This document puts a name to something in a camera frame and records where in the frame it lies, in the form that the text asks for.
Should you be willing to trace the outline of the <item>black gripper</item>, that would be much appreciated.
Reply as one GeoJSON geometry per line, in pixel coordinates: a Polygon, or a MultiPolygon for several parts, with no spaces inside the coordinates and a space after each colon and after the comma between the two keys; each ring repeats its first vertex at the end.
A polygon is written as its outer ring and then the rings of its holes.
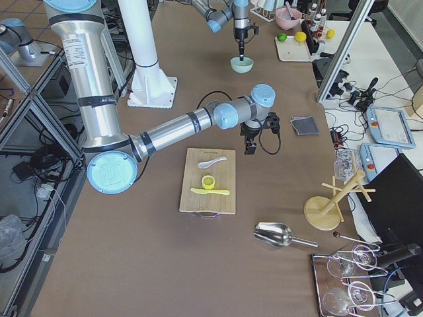
{"type": "Polygon", "coordinates": [[[245,155],[253,155],[256,151],[254,138],[259,135],[263,129],[271,129],[273,134],[280,137],[280,119],[275,112],[269,112],[264,120],[254,119],[250,125],[241,124],[240,135],[245,138],[245,155]]]}
{"type": "Polygon", "coordinates": [[[249,36],[249,30],[253,30],[254,35],[258,34],[258,25],[254,22],[251,24],[249,22],[234,22],[234,39],[238,42],[239,55],[241,56],[241,61],[244,60],[245,56],[245,43],[244,41],[249,36]]]}

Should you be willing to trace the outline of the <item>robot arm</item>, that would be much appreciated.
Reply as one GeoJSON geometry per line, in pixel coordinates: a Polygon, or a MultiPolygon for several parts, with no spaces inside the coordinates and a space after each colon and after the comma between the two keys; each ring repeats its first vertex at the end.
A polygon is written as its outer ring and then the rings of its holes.
{"type": "Polygon", "coordinates": [[[224,1],[221,10],[213,8],[209,1],[192,0],[183,1],[193,6],[206,20],[208,27],[213,33],[219,32],[228,22],[233,20],[233,36],[238,43],[239,60],[245,59],[245,45],[249,43],[249,30],[253,30],[253,36],[258,35],[259,26],[249,18],[248,1],[224,1]]]}
{"type": "MultiPolygon", "coordinates": [[[[120,1],[118,5],[135,64],[128,104],[170,108],[177,79],[166,76],[159,66],[147,2],[120,1]]],[[[276,93],[271,86],[258,84],[249,95],[199,106],[140,135],[123,133],[107,77],[102,45],[106,23],[100,2],[46,1],[44,6],[50,26],[63,44],[87,133],[83,144],[87,178],[97,191],[126,191],[141,177],[139,162],[147,162],[158,150],[211,126],[240,127],[248,154],[254,153],[254,138],[264,128],[276,127],[276,115],[271,111],[276,93]]]]}

